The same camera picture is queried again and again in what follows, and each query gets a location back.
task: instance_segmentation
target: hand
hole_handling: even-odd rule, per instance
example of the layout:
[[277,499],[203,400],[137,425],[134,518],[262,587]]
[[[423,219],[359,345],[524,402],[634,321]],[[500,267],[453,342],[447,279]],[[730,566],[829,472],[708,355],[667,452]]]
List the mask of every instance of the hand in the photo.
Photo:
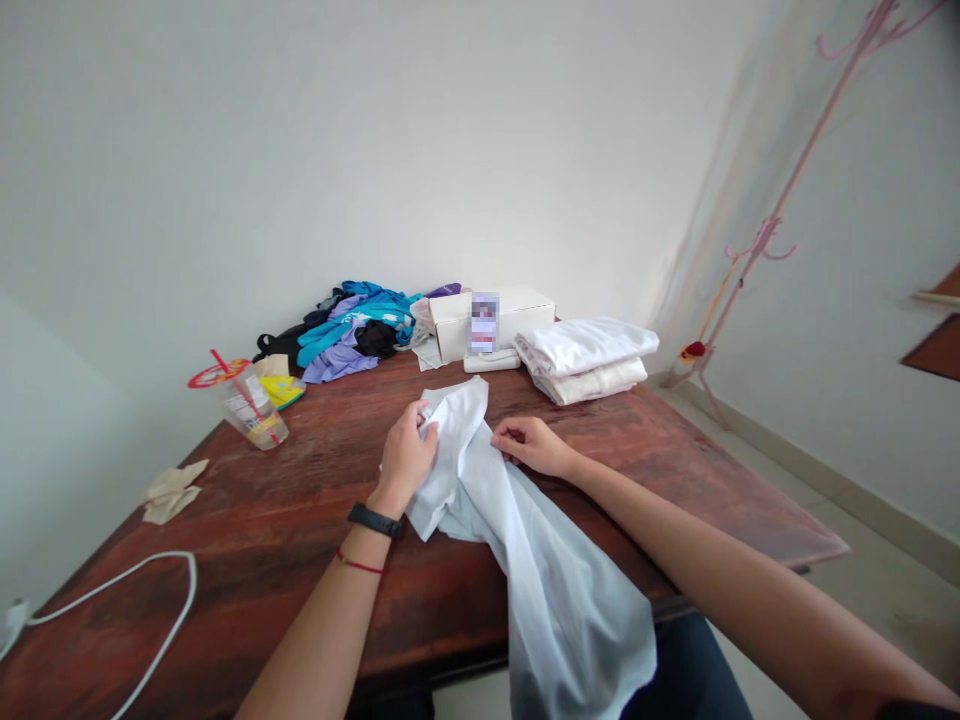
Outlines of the hand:
[[437,454],[436,423],[427,428],[426,439],[420,439],[424,420],[418,411],[427,404],[426,400],[410,403],[390,428],[383,446],[380,484],[367,501],[368,508],[394,520],[403,515]]
[[537,472],[567,478],[581,455],[557,437],[540,418],[507,418],[493,432],[490,444],[514,465],[524,463]]

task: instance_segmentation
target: person's lap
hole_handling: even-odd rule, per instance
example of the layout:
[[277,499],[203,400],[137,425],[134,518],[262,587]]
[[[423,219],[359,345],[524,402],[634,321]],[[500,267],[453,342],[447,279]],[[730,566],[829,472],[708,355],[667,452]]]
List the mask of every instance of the person's lap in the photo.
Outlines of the person's lap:
[[[698,613],[660,623],[657,634],[657,672],[637,690],[621,720],[750,720],[752,715],[723,651]],[[399,718],[432,720],[432,694],[419,693],[375,705],[356,720]]]

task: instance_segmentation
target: white box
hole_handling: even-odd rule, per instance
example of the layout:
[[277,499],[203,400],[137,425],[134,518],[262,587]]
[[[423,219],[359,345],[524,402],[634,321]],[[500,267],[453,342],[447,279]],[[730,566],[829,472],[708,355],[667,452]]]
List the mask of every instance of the white box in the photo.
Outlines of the white box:
[[[484,290],[500,293],[500,349],[514,346],[517,333],[548,327],[556,317],[557,306],[549,298],[525,285]],[[470,334],[470,311],[473,293],[434,298],[430,312],[437,326],[440,359],[444,363],[463,360]]]

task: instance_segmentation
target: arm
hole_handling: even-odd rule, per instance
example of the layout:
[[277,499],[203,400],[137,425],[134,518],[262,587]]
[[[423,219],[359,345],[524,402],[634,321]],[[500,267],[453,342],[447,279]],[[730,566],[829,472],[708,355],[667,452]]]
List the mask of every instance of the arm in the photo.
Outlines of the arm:
[[[410,403],[390,430],[380,483],[367,507],[399,520],[437,451],[437,427],[427,429]],[[359,525],[340,546],[352,562],[382,568],[391,539]],[[350,703],[373,613],[380,575],[334,559],[287,630],[237,713],[246,718],[342,718]]]
[[493,444],[593,498],[810,716],[873,718],[894,699],[960,710],[945,685],[813,585],[580,455],[539,418],[504,420]]

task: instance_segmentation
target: wooden table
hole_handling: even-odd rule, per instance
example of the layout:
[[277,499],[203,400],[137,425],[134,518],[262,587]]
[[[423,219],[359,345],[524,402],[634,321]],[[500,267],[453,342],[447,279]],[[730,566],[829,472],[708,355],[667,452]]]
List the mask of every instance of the wooden table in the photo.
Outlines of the wooden table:
[[[148,555],[191,550],[199,591],[186,623],[128,717],[229,716],[347,533],[353,502],[376,484],[387,430],[424,388],[469,379],[460,364],[425,373],[412,353],[311,387],[283,412],[290,438],[261,452],[221,423],[184,463],[210,458],[196,502],[168,525],[135,511],[47,604],[55,610]],[[488,373],[487,422],[539,415],[573,447],[634,478],[787,567],[847,552],[844,542],[743,467],[643,386],[567,408],[523,370]],[[689,608],[585,495],[529,473],[653,603]],[[0,716],[110,717],[180,612],[185,563],[151,563],[63,618],[28,629],[0,665]],[[507,650],[506,581],[485,545],[407,525],[380,586],[355,700],[435,683]]]

